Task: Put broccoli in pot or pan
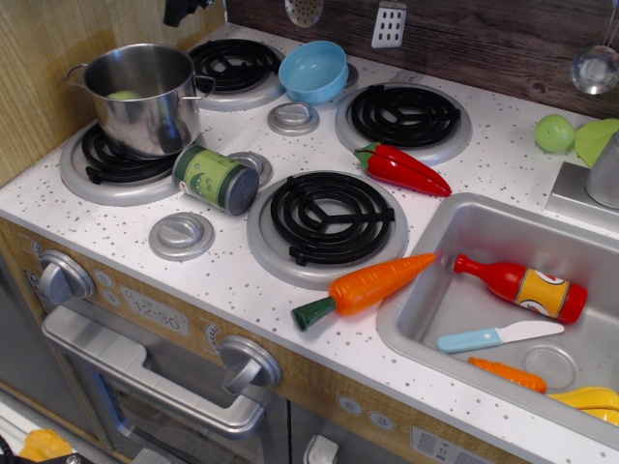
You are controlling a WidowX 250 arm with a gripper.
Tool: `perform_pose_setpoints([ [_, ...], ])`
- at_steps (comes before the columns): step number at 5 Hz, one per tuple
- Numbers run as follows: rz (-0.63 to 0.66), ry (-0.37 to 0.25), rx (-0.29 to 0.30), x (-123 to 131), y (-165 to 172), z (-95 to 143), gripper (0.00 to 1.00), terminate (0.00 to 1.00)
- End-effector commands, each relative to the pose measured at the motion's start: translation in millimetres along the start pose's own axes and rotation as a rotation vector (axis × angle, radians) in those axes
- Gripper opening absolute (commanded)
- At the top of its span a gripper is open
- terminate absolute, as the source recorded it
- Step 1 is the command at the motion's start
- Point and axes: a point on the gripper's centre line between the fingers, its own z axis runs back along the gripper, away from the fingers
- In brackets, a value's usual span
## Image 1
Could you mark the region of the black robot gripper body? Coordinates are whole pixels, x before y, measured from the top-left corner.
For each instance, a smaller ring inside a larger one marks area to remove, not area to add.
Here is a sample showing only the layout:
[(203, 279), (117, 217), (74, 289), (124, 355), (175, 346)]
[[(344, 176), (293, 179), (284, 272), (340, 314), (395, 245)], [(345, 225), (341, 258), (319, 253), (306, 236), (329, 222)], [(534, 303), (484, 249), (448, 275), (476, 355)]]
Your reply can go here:
[(209, 9), (215, 0), (191, 0), (191, 7), (196, 10), (197, 8), (202, 8), (203, 10)]

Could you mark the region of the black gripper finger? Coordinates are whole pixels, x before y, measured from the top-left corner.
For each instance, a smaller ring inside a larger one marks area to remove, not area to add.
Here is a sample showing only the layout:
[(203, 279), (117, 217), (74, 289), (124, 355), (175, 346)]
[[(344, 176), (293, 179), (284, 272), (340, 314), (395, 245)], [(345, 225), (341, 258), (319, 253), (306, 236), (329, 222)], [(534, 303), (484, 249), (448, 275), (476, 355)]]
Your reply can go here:
[(166, 0), (164, 5), (163, 24), (178, 27), (188, 15), (192, 15), (199, 2), (196, 0)]

